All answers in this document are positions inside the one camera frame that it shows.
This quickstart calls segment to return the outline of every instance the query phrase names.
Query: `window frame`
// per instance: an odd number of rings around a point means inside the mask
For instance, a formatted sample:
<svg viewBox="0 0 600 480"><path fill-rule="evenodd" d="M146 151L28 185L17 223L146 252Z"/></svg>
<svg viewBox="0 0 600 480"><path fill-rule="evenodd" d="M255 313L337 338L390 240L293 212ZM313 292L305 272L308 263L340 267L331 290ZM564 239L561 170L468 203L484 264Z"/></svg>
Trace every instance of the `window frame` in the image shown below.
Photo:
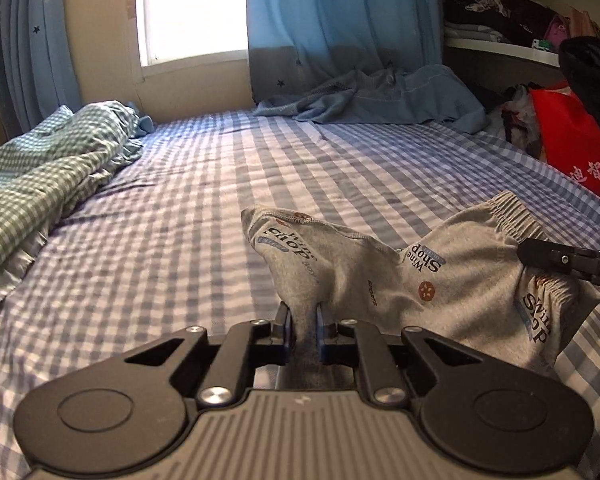
<svg viewBox="0 0 600 480"><path fill-rule="evenodd" d="M248 60L247 49L229 50L226 52L214 52L211 54L200 54L198 56L181 57L169 60L150 59L150 30L146 19L145 0L136 0L136 38L138 40L139 71L142 76L151 76L165 72L174 72L185 68L200 65L209 65L236 60Z"/></svg>

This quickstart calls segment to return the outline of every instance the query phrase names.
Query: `green checkered blanket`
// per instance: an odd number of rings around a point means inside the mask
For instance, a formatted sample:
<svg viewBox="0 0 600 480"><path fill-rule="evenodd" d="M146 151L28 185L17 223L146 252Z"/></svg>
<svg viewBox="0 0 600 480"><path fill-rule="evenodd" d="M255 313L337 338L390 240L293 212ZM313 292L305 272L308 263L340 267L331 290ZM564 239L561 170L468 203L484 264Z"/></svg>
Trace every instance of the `green checkered blanket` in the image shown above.
<svg viewBox="0 0 600 480"><path fill-rule="evenodd" d="M138 160L138 116L116 101L58 108L0 147L0 300L62 216Z"/></svg>

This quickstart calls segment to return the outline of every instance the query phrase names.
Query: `metal screw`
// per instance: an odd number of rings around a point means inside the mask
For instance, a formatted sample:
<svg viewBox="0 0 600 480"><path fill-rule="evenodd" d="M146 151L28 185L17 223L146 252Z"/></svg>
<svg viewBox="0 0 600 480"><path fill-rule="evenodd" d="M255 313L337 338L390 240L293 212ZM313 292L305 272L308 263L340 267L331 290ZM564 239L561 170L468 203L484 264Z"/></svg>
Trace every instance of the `metal screw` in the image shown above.
<svg viewBox="0 0 600 480"><path fill-rule="evenodd" d="M399 404L407 398L407 394L401 388L393 386L389 388L380 388L374 393L374 399L382 404Z"/></svg>
<svg viewBox="0 0 600 480"><path fill-rule="evenodd" d="M207 404L224 404L231 399L231 390L224 386L212 386L202 390L198 398Z"/></svg>

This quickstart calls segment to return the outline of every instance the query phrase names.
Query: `pink item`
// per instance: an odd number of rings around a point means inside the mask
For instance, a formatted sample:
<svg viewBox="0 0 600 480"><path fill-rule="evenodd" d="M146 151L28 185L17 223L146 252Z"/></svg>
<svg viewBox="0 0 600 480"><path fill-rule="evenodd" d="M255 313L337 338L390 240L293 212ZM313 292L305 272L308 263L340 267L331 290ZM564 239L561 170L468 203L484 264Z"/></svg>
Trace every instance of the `pink item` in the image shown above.
<svg viewBox="0 0 600 480"><path fill-rule="evenodd" d="M566 20L560 14L556 14L551 20L544 38L554 46L556 52L558 52L560 44L564 40L569 39L569 29Z"/></svg>

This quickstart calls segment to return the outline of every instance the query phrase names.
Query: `brown circular logo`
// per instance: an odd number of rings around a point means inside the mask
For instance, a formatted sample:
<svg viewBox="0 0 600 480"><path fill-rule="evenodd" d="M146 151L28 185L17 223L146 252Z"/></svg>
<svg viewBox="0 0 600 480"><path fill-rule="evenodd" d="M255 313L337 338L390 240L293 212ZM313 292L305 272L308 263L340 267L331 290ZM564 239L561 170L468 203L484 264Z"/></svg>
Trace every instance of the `brown circular logo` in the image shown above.
<svg viewBox="0 0 600 480"><path fill-rule="evenodd" d="M436 288L431 282L422 282L418 287L418 294L422 301L431 301L436 295Z"/></svg>

